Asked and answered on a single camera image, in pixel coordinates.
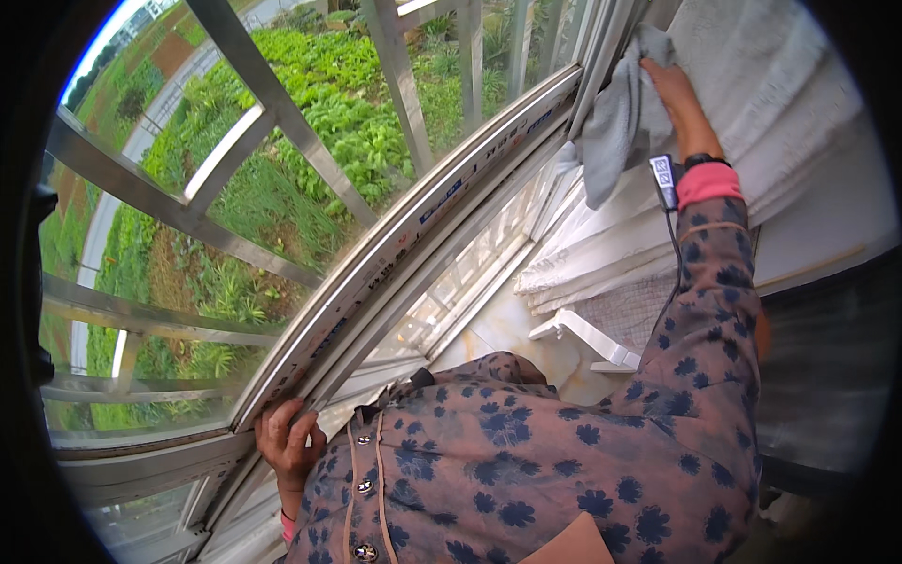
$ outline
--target road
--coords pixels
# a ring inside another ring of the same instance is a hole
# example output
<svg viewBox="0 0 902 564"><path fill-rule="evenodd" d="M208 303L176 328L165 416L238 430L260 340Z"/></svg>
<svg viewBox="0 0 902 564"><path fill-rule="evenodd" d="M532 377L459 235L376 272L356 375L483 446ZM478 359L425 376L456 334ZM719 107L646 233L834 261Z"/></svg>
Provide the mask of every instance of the road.
<svg viewBox="0 0 902 564"><path fill-rule="evenodd" d="M308 3L311 3L311 0L262 0L259 4L241 12L240 17L245 29L257 29L269 23L279 15L281 10L288 10L297 4ZM153 145L153 140L158 133L156 125L165 127L179 106L188 79L193 76L203 76L216 64L220 56L219 50L212 41L207 40L200 44L147 106L144 114L150 119L143 118L141 123L134 128L123 147L122 155L124 157L132 162L141 160L142 153ZM87 228L85 246L81 251L82 266L78 269L78 284L81 286L94 288L97 270L104 261L106 238L109 235L110 226L113 225L115 211L121 203L120 200L106 192L101 193L100 200L97 202L97 210L91 218L91 225ZM87 324L81 321L72 321L69 362L72 365L73 374L85 374Z"/></svg>

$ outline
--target gray cleaning cloth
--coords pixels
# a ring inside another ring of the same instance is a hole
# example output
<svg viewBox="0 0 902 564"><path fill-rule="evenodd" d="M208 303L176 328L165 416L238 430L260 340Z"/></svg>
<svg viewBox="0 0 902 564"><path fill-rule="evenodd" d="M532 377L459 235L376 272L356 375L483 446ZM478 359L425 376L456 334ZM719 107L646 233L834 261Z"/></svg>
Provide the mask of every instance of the gray cleaning cloth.
<svg viewBox="0 0 902 564"><path fill-rule="evenodd" d="M643 58L662 67L677 62L670 37L640 23L575 139L576 158L585 166L585 203L591 209L608 199L621 172L647 159L649 149L673 133L651 77L639 66Z"/></svg>

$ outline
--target building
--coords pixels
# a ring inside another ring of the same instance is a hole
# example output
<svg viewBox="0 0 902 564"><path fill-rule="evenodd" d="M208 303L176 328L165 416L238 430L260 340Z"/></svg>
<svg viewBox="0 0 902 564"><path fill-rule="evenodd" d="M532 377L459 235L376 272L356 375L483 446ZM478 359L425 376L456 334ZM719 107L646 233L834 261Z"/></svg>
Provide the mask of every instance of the building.
<svg viewBox="0 0 902 564"><path fill-rule="evenodd" d="M110 40L117 49L122 49L130 43L145 27L160 17L170 6L174 5L177 0L147 0L141 7L134 11L132 17L125 21L123 26L115 33L113 39Z"/></svg>

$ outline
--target black watch strap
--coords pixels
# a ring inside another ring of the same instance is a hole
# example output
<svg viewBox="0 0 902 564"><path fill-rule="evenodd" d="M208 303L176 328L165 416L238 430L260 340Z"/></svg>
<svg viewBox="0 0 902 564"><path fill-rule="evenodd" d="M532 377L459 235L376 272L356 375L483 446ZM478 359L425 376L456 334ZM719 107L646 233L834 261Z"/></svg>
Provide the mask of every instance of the black watch strap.
<svg viewBox="0 0 902 564"><path fill-rule="evenodd" d="M703 162L722 162L732 168L732 166L724 159L718 159L708 153L696 153L689 155L686 157L686 160L683 161L683 173L686 173L689 169L696 166L696 164L702 164Z"/></svg>

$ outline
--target white wall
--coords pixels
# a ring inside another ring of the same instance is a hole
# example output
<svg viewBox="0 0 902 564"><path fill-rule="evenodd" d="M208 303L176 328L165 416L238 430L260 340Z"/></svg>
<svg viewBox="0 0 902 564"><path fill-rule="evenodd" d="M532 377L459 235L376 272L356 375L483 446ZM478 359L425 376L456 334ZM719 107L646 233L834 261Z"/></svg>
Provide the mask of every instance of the white wall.
<svg viewBox="0 0 902 564"><path fill-rule="evenodd" d="M859 137L809 177L798 200L761 226L760 295L838 273L898 245L895 195L870 123Z"/></svg>

